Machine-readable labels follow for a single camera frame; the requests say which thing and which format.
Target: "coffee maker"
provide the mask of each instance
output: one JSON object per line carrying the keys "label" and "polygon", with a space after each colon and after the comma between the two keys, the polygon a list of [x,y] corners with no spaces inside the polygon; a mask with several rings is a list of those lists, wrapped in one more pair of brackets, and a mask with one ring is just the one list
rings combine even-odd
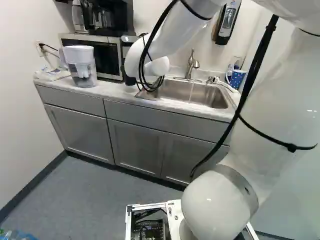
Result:
{"label": "coffee maker", "polygon": [[76,33],[136,35],[133,0],[73,0],[72,19]]}

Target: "electrical outlet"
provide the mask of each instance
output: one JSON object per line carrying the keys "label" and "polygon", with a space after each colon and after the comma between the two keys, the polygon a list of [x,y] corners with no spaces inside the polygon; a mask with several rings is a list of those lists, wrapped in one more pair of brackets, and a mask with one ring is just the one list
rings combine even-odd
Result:
{"label": "electrical outlet", "polygon": [[44,57],[45,53],[42,51],[42,48],[40,47],[40,44],[43,44],[43,42],[38,40],[38,41],[35,41],[34,44],[35,44],[35,48],[39,54],[39,57]]}

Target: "floor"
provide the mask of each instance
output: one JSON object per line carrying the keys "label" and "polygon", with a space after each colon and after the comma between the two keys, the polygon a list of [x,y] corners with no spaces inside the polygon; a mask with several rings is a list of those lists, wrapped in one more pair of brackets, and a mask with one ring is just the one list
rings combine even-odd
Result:
{"label": "floor", "polygon": [[181,195],[68,156],[1,227],[32,233],[39,240],[124,240],[126,205],[165,202]]}

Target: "cabinet door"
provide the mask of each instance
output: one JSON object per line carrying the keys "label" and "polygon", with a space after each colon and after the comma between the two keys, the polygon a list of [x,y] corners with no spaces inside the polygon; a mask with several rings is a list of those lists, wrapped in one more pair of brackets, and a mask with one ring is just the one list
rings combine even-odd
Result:
{"label": "cabinet door", "polygon": [[[187,185],[190,182],[192,168],[200,162],[215,146],[214,143],[186,136],[167,133],[166,150],[162,165],[161,177],[172,182]],[[194,177],[210,170],[224,156],[229,147],[222,146],[219,151],[205,164],[200,166]]]}
{"label": "cabinet door", "polygon": [[66,150],[114,164],[107,119],[44,105]]}
{"label": "cabinet door", "polygon": [[160,177],[165,133],[108,119],[115,164]]}

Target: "baseboard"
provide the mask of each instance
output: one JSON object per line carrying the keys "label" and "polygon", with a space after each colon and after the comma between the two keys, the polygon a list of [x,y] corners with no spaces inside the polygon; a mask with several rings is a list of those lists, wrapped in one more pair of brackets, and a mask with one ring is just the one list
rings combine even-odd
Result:
{"label": "baseboard", "polygon": [[177,183],[173,183],[173,182],[170,182],[170,181],[167,181],[167,180],[164,180],[164,179],[160,179],[160,178],[157,178],[157,177],[154,177],[154,176],[150,176],[150,175],[138,172],[138,171],[130,170],[130,169],[127,169],[127,168],[124,168],[124,167],[121,167],[121,166],[112,165],[112,164],[109,164],[107,162],[95,160],[95,159],[92,159],[92,158],[87,157],[87,156],[80,155],[80,154],[75,153],[75,152],[67,151],[67,154],[70,157],[85,161],[87,163],[91,163],[91,164],[98,165],[98,166],[106,168],[106,169],[110,169],[110,170],[118,171],[118,172],[121,172],[121,173],[125,173],[125,174],[131,175],[133,177],[136,177],[136,178],[139,178],[139,179],[143,179],[143,180],[146,180],[146,181],[149,181],[149,182],[152,182],[152,183],[156,183],[156,184],[159,184],[159,185],[171,188],[171,189],[175,189],[175,190],[178,190],[178,191],[181,191],[181,192],[183,192],[186,189],[186,187],[183,186],[183,185],[179,185]]}
{"label": "baseboard", "polygon": [[41,172],[39,172],[17,195],[15,195],[2,209],[0,209],[0,225],[11,213],[11,211],[35,189],[66,157],[67,152],[61,152]]}

